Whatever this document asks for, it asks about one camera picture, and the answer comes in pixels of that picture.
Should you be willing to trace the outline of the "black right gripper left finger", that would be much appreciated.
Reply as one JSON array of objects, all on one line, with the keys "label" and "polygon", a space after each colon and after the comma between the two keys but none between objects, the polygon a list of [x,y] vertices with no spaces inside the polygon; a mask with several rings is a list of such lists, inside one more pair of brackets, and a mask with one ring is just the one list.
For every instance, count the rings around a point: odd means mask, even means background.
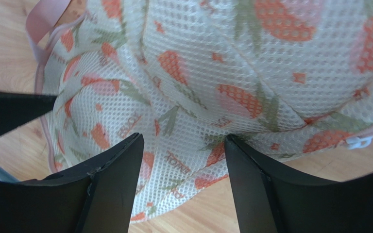
[{"label": "black right gripper left finger", "polygon": [[42,180],[0,181],[0,233],[126,233],[142,163],[135,133]]}]

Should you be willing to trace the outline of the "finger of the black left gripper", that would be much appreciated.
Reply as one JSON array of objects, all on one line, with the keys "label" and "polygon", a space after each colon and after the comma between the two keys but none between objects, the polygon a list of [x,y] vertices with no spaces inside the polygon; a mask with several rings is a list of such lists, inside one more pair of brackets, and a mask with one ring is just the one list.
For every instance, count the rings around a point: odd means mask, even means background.
[{"label": "finger of the black left gripper", "polygon": [[0,92],[0,136],[53,110],[57,97]]}]

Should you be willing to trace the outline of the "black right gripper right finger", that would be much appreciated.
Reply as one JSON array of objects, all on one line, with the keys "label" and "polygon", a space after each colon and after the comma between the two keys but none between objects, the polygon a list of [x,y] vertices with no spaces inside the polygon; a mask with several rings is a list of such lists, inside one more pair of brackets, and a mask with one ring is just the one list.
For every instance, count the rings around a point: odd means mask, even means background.
[{"label": "black right gripper right finger", "polygon": [[373,173],[319,178],[226,137],[226,162],[242,233],[373,233]]}]

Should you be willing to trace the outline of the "floral mesh laundry bag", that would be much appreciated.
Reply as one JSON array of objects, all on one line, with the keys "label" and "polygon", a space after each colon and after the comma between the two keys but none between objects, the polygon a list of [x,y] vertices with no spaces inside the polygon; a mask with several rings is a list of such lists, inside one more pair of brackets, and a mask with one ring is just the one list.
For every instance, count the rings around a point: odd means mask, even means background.
[{"label": "floral mesh laundry bag", "polygon": [[54,172],[144,137],[131,223],[228,177],[229,134],[280,162],[373,138],[373,0],[41,0],[26,19]]}]

